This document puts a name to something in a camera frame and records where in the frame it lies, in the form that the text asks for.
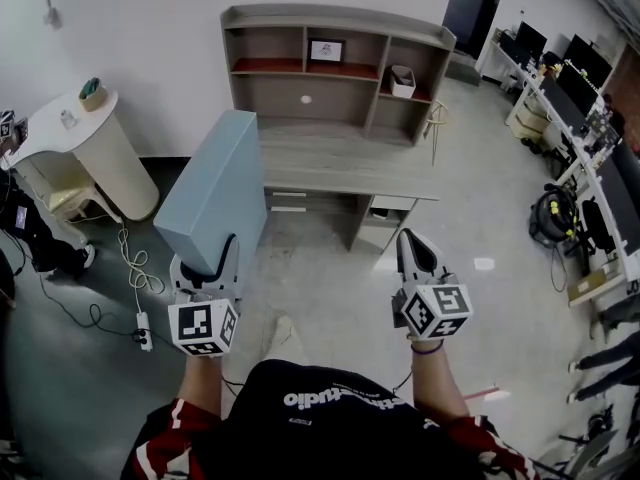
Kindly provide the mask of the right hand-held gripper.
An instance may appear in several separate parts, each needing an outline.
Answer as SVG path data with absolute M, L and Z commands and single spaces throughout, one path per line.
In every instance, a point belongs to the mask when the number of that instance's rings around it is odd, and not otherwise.
M 446 265 L 434 243 L 411 229 L 396 237 L 401 287 L 392 297 L 395 328 L 405 328 L 417 340 L 454 336 L 473 316 L 467 286 Z

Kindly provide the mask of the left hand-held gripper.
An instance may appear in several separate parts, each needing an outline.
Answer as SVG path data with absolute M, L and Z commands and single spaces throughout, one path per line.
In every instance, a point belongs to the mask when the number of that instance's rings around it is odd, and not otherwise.
M 239 320 L 236 293 L 240 244 L 230 234 L 220 257 L 217 279 L 196 274 L 188 279 L 174 255 L 169 275 L 175 296 L 168 306 L 173 345 L 189 356 L 220 357 L 229 353 Z

